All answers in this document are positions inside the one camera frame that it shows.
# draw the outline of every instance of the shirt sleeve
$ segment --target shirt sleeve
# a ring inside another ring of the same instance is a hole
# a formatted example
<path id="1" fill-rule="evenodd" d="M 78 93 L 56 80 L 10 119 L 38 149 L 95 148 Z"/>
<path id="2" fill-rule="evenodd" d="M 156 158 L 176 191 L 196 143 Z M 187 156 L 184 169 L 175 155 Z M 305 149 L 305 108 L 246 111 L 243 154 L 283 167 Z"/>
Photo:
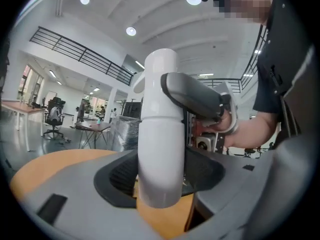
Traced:
<path id="1" fill-rule="evenodd" d="M 264 77 L 258 69 L 258 90 L 253 109 L 259 112 L 280 114 L 281 106 L 279 98 L 273 94 L 269 78 Z"/>

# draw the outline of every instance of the wooden tabletop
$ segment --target wooden tabletop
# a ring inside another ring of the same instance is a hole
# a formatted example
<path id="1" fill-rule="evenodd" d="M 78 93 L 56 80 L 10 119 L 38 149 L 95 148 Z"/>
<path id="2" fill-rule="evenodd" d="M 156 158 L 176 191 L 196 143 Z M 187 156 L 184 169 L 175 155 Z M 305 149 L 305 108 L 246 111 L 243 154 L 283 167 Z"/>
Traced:
<path id="1" fill-rule="evenodd" d="M 20 101 L 2 101 L 1 105 L 7 109 L 18 111 L 24 114 L 33 114 L 43 111 L 43 108 L 32 108 Z"/>
<path id="2" fill-rule="evenodd" d="M 97 122 L 98 120 L 77 122 L 75 126 L 80 127 L 84 130 L 90 130 L 95 132 L 102 132 L 111 126 L 111 124 L 108 122 L 101 122 L 100 124 L 97 124 Z"/>
<path id="3" fill-rule="evenodd" d="M 100 149 L 68 149 L 49 153 L 24 165 L 12 178 L 10 188 L 21 201 L 24 196 L 55 175 L 61 169 L 80 162 L 114 154 L 114 151 Z M 193 194 L 181 197 L 180 201 L 164 209 L 144 204 L 139 197 L 137 211 L 140 216 L 165 239 L 184 234 L 184 227 L 191 209 Z"/>

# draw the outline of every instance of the desk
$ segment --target desk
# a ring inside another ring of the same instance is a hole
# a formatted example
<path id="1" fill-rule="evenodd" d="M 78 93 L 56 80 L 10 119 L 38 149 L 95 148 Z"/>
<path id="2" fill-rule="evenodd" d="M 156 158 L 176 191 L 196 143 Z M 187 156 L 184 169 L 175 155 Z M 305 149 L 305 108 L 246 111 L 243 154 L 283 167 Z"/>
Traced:
<path id="1" fill-rule="evenodd" d="M 100 149 L 69 149 L 40 156 L 28 162 L 13 176 L 10 188 L 17 200 L 21 201 L 26 194 L 63 168 L 114 153 Z M 193 194 L 190 194 L 181 197 L 177 204 L 169 208 L 155 209 L 137 198 L 137 211 L 160 236 L 170 239 L 184 234 L 192 200 Z"/>
<path id="2" fill-rule="evenodd" d="M 97 148 L 97 139 L 102 135 L 105 144 L 107 144 L 106 138 L 103 134 L 103 131 L 110 128 L 111 124 L 107 123 L 107 122 L 101 122 L 100 124 L 97 124 L 97 120 L 94 121 L 85 121 L 85 122 L 77 122 L 75 124 L 76 127 L 79 127 L 82 129 L 82 133 L 81 133 L 81 137 L 80 137 L 80 141 L 79 141 L 79 149 L 80 149 L 80 144 L 81 144 L 81 140 L 82 140 L 82 135 L 85 132 L 86 135 L 86 140 L 84 142 L 84 144 L 82 145 L 82 149 L 85 148 L 86 145 L 89 145 L 90 149 L 91 149 L 91 145 L 90 145 L 90 139 L 93 137 L 93 148 L 96 149 Z"/>
<path id="3" fill-rule="evenodd" d="M 25 137 L 25 145 L 26 150 L 29 152 L 29 138 L 28 138 L 28 121 L 29 121 L 29 115 L 35 114 L 35 113 L 41 113 L 41 129 L 40 129 L 40 136 L 44 135 L 44 124 L 43 124 L 43 118 L 44 118 L 44 109 L 43 108 L 32 108 L 28 106 L 27 104 L 20 102 L 20 101 L 8 101 L 3 100 L 1 102 L 2 107 L 17 112 L 17 122 L 16 122 L 16 129 L 20 130 L 20 114 L 23 114 L 25 116 L 24 120 L 24 137 Z"/>

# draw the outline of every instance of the white table leg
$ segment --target white table leg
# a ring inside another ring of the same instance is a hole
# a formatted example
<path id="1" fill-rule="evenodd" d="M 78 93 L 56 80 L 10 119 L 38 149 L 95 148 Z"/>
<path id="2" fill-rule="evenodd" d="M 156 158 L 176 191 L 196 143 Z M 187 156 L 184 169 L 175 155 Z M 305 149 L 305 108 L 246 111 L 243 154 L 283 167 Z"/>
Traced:
<path id="1" fill-rule="evenodd" d="M 40 129 L 40 136 L 44 135 L 44 111 L 41 112 L 41 129 Z"/>
<path id="2" fill-rule="evenodd" d="M 29 122 L 29 115 L 25 114 L 24 118 L 24 135 L 25 135 L 25 145 L 26 145 L 26 150 L 29 152 L 29 138 L 28 138 L 28 122 Z"/>
<path id="3" fill-rule="evenodd" d="M 16 113 L 16 127 L 15 128 L 17 129 L 17 131 L 20 130 L 20 113 L 19 112 Z"/>

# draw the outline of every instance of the whiteboard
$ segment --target whiteboard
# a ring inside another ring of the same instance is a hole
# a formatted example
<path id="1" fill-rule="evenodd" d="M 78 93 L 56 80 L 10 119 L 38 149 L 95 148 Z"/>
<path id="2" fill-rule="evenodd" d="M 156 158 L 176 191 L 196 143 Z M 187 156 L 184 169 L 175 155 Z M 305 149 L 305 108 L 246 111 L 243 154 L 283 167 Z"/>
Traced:
<path id="1" fill-rule="evenodd" d="M 48 102 L 50 100 L 52 100 L 54 97 L 57 96 L 57 93 L 56 92 L 53 92 L 53 91 L 48 91 L 47 95 L 45 96 L 45 101 L 44 101 L 44 105 L 47 105 L 48 106 Z"/>

